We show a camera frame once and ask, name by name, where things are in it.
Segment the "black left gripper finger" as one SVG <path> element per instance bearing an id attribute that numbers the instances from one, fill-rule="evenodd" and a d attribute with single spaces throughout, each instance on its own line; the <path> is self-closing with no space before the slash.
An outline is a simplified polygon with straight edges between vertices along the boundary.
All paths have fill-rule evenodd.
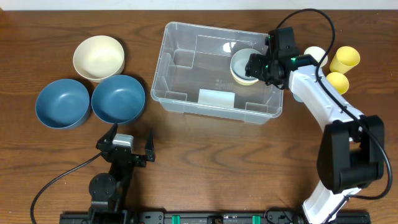
<path id="1" fill-rule="evenodd" d="M 96 148 L 100 151 L 108 151 L 113 145 L 113 139 L 117 134 L 118 124 L 114 123 L 112 127 L 96 143 Z"/>
<path id="2" fill-rule="evenodd" d="M 155 161 L 155 151 L 154 151 L 154 141 L 153 141 L 153 130 L 150 130 L 150 132 L 149 132 L 144 149 L 145 149 L 146 161 L 154 162 Z"/>

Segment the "yellow small bowl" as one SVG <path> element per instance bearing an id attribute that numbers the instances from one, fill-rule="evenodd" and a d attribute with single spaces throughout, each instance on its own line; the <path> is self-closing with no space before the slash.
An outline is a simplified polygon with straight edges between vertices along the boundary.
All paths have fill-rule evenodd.
<path id="1" fill-rule="evenodd" d="M 253 84 L 255 84 L 256 82 L 259 81 L 258 79 L 255 79 L 255 80 L 243 80 L 243 79 L 241 79 L 239 77 L 236 77 L 236 76 L 233 76 L 233 78 L 234 78 L 234 80 L 237 83 L 239 83 L 240 85 L 244 85 L 244 86 L 253 85 Z"/>

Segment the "grey-blue small bowl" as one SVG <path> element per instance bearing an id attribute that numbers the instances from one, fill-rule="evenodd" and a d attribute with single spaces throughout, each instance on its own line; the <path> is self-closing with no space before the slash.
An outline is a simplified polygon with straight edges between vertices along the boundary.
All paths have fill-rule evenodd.
<path id="1" fill-rule="evenodd" d="M 257 78 L 255 77 L 247 77 L 246 76 L 246 65 L 249 62 L 249 58 L 251 56 L 251 54 L 261 54 L 259 51 L 255 50 L 255 49 L 242 49 L 237 51 L 232 59 L 231 59 L 231 63 L 230 63 L 230 67 L 233 68 L 234 72 L 241 78 L 245 79 L 245 80 L 255 80 Z"/>

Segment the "white small bowl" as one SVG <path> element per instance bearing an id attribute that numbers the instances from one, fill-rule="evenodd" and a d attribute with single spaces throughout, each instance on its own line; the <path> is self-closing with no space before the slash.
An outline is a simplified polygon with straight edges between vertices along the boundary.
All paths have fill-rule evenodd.
<path id="1" fill-rule="evenodd" d="M 234 70 L 233 70 L 232 67 L 230 67 L 230 71 L 231 71 L 231 74 L 232 74 L 233 78 L 234 78 L 237 82 L 243 82 L 243 83 L 247 83 L 247 82 L 248 82 L 248 80 L 245 80 L 245 79 L 239 77 L 239 76 L 234 72 Z"/>

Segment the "light blue cup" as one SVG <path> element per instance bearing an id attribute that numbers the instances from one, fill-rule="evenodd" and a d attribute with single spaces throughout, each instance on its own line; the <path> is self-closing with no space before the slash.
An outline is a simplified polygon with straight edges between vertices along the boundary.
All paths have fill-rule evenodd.
<path id="1" fill-rule="evenodd" d="M 302 99 L 301 99 L 298 95 L 293 94 L 293 97 L 294 97 L 294 99 L 295 99 L 296 101 L 298 101 L 299 103 L 303 103 Z"/>

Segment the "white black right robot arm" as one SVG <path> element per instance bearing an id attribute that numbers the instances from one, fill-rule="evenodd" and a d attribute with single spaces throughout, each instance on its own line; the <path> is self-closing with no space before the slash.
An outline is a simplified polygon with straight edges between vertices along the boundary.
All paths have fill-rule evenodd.
<path id="1" fill-rule="evenodd" d="M 302 204 L 307 223 L 328 223 L 359 191 L 391 173 L 384 150 L 384 123 L 352 107 L 323 76 L 311 55 L 251 54 L 245 74 L 266 85 L 288 88 L 319 123 L 323 137 L 317 159 L 320 178 Z"/>

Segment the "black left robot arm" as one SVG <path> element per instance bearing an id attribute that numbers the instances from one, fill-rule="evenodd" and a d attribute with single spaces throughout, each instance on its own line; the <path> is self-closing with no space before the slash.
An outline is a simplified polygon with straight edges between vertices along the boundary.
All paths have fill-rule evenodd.
<path id="1" fill-rule="evenodd" d="M 133 153 L 131 135 L 118 134 L 115 123 L 96 143 L 102 158 L 111 164 L 109 172 L 100 173 L 89 184 L 91 207 L 86 223 L 127 224 L 136 223 L 134 212 L 124 209 L 132 173 L 136 167 L 145 167 L 155 161 L 153 133 L 150 132 L 145 145 L 145 154 Z"/>

